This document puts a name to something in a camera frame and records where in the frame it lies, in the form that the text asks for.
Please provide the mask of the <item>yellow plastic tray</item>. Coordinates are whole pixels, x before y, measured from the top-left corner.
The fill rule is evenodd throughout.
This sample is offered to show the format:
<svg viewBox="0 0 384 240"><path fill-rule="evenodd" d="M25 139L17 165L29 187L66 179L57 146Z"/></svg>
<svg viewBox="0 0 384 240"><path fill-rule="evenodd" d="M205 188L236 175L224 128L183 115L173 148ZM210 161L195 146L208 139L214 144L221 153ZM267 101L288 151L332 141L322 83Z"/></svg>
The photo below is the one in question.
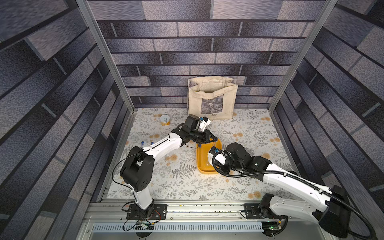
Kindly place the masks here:
<svg viewBox="0 0 384 240"><path fill-rule="evenodd" d="M209 144L197 145L197 167L201 174L204 175L216 175L218 174L214 167L208 160L208 153L212 147L222 149L222 143L220 140Z"/></svg>

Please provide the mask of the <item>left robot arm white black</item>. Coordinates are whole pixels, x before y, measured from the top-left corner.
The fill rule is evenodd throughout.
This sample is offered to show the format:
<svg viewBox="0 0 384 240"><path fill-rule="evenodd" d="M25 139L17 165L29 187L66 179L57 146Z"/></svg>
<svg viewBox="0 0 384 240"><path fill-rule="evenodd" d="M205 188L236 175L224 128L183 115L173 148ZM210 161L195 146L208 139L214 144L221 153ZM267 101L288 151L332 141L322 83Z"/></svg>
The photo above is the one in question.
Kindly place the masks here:
<svg viewBox="0 0 384 240"><path fill-rule="evenodd" d="M188 115L183 124L179 124L165 138L148 147L133 147L120 170L127 187L133 191L137 215L149 218L154 212L154 199L149 190L156 160L185 146L190 141L197 145L216 142L218 138L207 127L211 120L207 117Z"/></svg>

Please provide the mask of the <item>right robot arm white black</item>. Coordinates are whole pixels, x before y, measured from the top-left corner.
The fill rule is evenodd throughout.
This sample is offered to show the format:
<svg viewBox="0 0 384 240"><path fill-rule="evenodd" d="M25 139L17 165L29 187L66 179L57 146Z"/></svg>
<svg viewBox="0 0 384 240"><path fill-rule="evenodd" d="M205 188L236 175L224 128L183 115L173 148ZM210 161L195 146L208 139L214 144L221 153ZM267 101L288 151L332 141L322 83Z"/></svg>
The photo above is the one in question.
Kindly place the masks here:
<svg viewBox="0 0 384 240"><path fill-rule="evenodd" d="M327 186L307 181L292 172L285 171L262 156L251 156L245 148L232 143L225 150L214 150L211 161L222 174L236 171L246 177L276 185L300 198L298 201L266 194L260 208L268 216L289 216L318 224L323 230L338 238L348 236L351 213L342 204L333 200L337 197L348 203L346 190L340 186Z"/></svg>

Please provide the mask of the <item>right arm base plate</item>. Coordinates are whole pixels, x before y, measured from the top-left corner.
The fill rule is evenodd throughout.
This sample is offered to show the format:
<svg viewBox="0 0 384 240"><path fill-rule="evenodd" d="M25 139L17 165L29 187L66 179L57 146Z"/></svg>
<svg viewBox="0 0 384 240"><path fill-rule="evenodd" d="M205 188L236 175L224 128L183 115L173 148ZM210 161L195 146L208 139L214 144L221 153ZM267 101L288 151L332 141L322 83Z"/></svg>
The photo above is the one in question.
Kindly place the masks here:
<svg viewBox="0 0 384 240"><path fill-rule="evenodd" d="M283 217L276 215L272 212L269 207L261 206L257 203L248 203L244 204L244 210L242 211L242 216L247 220L257 220L257 219L266 219L266 220L282 220Z"/></svg>

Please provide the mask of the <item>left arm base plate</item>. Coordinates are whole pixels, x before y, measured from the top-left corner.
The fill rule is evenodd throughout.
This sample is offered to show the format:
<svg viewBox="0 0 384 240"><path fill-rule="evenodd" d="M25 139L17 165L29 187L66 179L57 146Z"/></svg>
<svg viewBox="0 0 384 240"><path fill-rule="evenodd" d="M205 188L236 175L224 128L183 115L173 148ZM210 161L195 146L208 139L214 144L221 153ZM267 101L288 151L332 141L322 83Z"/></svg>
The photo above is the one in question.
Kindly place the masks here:
<svg viewBox="0 0 384 240"><path fill-rule="evenodd" d="M136 204L129 205L127 209L127 220L155 220L162 221L167 217L167 204L153 204L143 210Z"/></svg>

